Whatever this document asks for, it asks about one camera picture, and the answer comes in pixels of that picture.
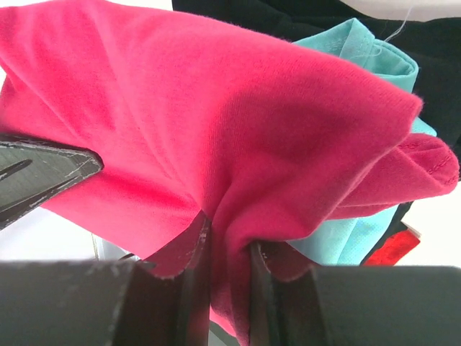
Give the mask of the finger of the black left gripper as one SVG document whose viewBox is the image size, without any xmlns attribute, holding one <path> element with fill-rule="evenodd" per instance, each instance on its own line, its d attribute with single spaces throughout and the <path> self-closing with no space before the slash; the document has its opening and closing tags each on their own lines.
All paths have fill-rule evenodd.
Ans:
<svg viewBox="0 0 461 346">
<path fill-rule="evenodd" d="M 87 149 L 1 134 L 1 229 L 104 168 Z"/>
</svg>

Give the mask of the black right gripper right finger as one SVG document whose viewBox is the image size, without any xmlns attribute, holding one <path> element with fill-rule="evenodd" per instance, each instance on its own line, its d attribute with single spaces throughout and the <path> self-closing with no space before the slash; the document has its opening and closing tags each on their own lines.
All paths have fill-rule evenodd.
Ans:
<svg viewBox="0 0 461 346">
<path fill-rule="evenodd" d="M 456 267 L 320 266 L 286 243 L 251 246 L 252 345 L 460 343 Z"/>
</svg>

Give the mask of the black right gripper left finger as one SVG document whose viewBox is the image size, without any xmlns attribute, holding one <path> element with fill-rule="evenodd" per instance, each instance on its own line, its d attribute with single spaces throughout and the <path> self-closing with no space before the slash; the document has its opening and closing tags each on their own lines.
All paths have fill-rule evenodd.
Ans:
<svg viewBox="0 0 461 346">
<path fill-rule="evenodd" d="M 210 221 L 144 261 L 4 262 L 3 345 L 206 345 Z"/>
</svg>

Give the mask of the teal t shirt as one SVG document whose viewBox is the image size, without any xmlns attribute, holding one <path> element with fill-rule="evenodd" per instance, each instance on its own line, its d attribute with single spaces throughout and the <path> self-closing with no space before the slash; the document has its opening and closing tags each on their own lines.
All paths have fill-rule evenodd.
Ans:
<svg viewBox="0 0 461 346">
<path fill-rule="evenodd" d="M 358 19 L 348 19 L 294 44 L 350 61 L 412 92 L 419 66 L 390 43 L 378 40 Z M 320 265 L 360 265 L 384 235 L 397 211 L 385 209 L 372 216 L 323 222 L 309 237 L 289 244 Z"/>
</svg>

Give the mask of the red t shirt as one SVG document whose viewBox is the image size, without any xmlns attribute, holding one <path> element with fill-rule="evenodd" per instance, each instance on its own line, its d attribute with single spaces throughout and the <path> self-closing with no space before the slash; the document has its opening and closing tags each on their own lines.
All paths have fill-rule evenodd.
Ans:
<svg viewBox="0 0 461 346">
<path fill-rule="evenodd" d="M 420 239 L 409 229 L 400 231 L 388 238 L 364 264 L 366 266 L 393 266 L 420 242 Z"/>
</svg>

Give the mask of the pink t shirt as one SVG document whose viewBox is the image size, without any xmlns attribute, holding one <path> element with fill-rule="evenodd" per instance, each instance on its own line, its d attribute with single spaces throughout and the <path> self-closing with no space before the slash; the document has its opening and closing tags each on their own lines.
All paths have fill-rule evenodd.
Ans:
<svg viewBox="0 0 461 346">
<path fill-rule="evenodd" d="M 249 343 L 249 244 L 455 188 L 421 100 L 343 59 L 109 1 L 1 9 L 1 129 L 99 154 L 45 208 L 148 257 L 212 221 L 211 319 Z"/>
</svg>

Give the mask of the black t shirt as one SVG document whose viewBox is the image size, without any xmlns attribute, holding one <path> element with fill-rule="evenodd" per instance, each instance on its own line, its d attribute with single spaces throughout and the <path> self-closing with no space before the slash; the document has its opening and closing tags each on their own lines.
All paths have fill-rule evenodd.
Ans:
<svg viewBox="0 0 461 346">
<path fill-rule="evenodd" d="M 419 66 L 413 91 L 424 110 L 413 125 L 417 133 L 440 137 L 460 152 L 460 17 L 428 22 L 377 19 L 341 1 L 174 1 L 173 9 L 211 17 L 295 42 L 348 19 L 358 19 L 378 40 L 386 41 Z M 420 244 L 398 265 L 460 264 L 460 191 L 397 206 L 381 239 L 360 263 L 392 235 L 409 229 Z"/>
</svg>

